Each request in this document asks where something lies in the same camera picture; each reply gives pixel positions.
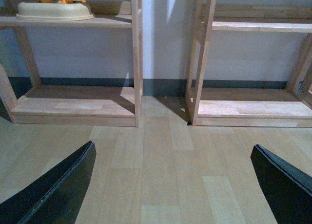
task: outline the wooden shelf frame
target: wooden shelf frame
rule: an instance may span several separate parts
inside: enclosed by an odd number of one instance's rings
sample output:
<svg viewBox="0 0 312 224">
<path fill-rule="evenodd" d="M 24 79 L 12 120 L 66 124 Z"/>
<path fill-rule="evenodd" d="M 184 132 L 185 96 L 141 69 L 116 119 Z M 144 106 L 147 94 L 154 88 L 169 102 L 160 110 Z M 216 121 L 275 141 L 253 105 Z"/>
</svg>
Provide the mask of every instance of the wooden shelf frame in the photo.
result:
<svg viewBox="0 0 312 224">
<path fill-rule="evenodd" d="M 203 88 L 213 30 L 308 35 L 286 89 Z M 198 59 L 197 43 L 200 45 Z M 311 106 L 298 94 L 304 80 L 312 82 L 311 63 L 311 7 L 216 5 L 216 0 L 207 0 L 203 5 L 202 0 L 197 0 L 185 95 L 192 125 L 312 127 Z M 196 82 L 192 87 L 196 66 Z M 311 83 L 305 86 L 312 90 Z"/>
<path fill-rule="evenodd" d="M 21 1 L 4 0 L 0 29 L 13 28 L 33 88 L 16 98 L 0 64 L 0 98 L 13 123 L 139 126 L 143 95 L 142 0 L 89 1 L 96 18 L 80 21 L 18 20 Z M 131 28 L 133 34 L 134 88 L 42 85 L 25 26 Z"/>
</svg>

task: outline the gray baseboard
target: gray baseboard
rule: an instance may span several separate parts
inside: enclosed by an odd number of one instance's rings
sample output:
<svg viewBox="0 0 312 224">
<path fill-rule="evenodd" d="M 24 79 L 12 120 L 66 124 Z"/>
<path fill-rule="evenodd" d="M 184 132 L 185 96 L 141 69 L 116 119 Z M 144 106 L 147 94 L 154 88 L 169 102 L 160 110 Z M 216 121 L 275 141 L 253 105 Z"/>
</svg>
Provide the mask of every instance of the gray baseboard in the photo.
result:
<svg viewBox="0 0 312 224">
<path fill-rule="evenodd" d="M 29 78 L 11 77 L 9 80 L 18 98 L 31 88 Z M 41 81 L 44 85 L 134 86 L 133 79 L 41 78 Z M 286 81 L 204 80 L 203 86 L 283 89 L 286 83 Z M 184 79 L 144 79 L 143 93 L 145 96 L 182 97 L 185 94 L 185 86 Z"/>
</svg>

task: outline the white plastic tray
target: white plastic tray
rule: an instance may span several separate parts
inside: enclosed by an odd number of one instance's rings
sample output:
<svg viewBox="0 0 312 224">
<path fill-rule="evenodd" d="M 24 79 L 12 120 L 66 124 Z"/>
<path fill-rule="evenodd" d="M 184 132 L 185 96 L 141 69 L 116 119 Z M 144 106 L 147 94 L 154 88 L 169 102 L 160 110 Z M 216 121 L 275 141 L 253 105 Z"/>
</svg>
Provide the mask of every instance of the white plastic tray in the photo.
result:
<svg viewBox="0 0 312 224">
<path fill-rule="evenodd" d="M 94 18 L 90 6 L 82 3 L 25 3 L 19 4 L 17 19 L 21 20 L 85 20 Z"/>
</svg>

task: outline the floor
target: floor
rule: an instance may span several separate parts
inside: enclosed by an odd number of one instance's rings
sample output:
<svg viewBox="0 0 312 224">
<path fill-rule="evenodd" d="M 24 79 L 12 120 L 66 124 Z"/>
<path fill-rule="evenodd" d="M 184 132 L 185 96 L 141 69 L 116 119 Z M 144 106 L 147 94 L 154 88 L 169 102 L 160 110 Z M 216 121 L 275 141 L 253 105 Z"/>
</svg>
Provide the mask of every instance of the floor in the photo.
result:
<svg viewBox="0 0 312 224">
<path fill-rule="evenodd" d="M 250 160 L 253 145 L 312 175 L 312 129 L 192 127 L 184 106 L 144 97 L 140 128 L 0 118 L 0 202 L 93 140 L 97 158 L 78 224 L 276 223 Z"/>
</svg>

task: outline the light blue wall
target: light blue wall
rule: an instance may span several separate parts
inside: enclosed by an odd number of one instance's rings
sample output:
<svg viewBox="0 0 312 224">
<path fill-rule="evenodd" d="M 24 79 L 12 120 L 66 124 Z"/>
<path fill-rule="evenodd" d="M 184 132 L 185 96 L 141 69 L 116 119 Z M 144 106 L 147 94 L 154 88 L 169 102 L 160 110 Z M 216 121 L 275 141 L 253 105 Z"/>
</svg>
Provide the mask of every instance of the light blue wall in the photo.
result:
<svg viewBox="0 0 312 224">
<path fill-rule="evenodd" d="M 218 3 L 312 6 L 312 0 Z M 144 78 L 186 78 L 194 6 L 195 0 L 143 0 Z M 133 77 L 129 29 L 32 27 L 27 31 L 42 77 Z M 285 81 L 304 37 L 297 33 L 215 31 L 205 78 Z M 1 60 L 9 75 L 27 76 L 12 31 L 0 32 L 0 39 Z"/>
</svg>

